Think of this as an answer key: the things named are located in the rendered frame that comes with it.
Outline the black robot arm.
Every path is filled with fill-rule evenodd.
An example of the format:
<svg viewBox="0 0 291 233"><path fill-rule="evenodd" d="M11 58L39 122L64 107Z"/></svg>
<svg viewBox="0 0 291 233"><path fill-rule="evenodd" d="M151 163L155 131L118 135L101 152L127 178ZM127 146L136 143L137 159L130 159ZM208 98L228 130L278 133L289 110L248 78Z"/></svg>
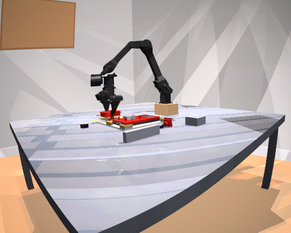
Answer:
<svg viewBox="0 0 291 233"><path fill-rule="evenodd" d="M111 59L107 64L103 66L103 71L101 74L93 74L91 75L91 86L101 86L101 84L104 85L114 85L114 77L117 77L115 73L107 75L107 77L102 77L103 75L107 73L111 73L119 63L119 61L132 49L141 49L143 54L146 56L149 65L152 69L152 72L155 76L155 80L153 83L155 84L155 88L159 90L160 93L160 102L159 103L172 103L171 102L171 93L173 92L173 89L169 86L167 80L165 77L161 74L161 71L159 69L159 66L156 62L156 59L153 55L153 47L151 41L148 39L145 39L143 41L130 41L127 43L127 45L113 58ZM104 83L103 83L104 78ZM95 95L97 100L101 100L105 96L109 97L109 92L107 88L103 88L103 91L99 92Z"/></svg>

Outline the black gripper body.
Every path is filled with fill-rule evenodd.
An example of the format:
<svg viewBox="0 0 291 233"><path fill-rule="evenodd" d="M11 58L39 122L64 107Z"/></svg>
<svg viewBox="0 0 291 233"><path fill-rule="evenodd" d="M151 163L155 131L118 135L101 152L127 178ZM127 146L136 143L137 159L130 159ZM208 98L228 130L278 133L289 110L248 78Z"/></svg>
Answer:
<svg viewBox="0 0 291 233"><path fill-rule="evenodd" d="M110 100L111 102L115 102L115 101L123 100L123 96L114 95L114 89L115 89L114 85L105 85L104 89L105 88L107 88L110 96L109 97L105 96L100 101L108 101L108 100Z"/></svg>

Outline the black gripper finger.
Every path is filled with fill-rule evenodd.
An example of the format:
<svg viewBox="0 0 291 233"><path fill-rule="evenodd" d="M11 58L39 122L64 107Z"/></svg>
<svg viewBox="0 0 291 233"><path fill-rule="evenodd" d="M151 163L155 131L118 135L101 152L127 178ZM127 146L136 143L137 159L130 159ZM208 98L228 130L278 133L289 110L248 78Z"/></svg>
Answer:
<svg viewBox="0 0 291 233"><path fill-rule="evenodd" d="M109 104L110 104L109 102L110 102L110 100L108 100L108 101L100 101L100 102L102 103L105 111L108 111L109 110Z"/></svg>
<svg viewBox="0 0 291 233"><path fill-rule="evenodd" d="M109 102L111 104L112 110L113 110L113 115L115 114L117 107L121 101L115 101L115 102Z"/></svg>

